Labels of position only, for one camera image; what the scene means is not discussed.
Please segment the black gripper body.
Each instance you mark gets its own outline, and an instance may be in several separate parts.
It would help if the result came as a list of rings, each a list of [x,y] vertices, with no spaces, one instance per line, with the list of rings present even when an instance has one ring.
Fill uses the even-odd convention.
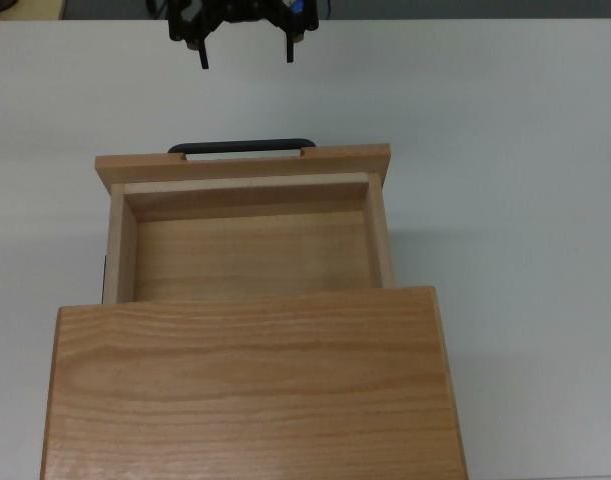
[[[204,2],[204,13],[210,19],[228,23],[256,22],[262,19],[275,20],[286,11],[286,4],[274,0],[208,0]]]

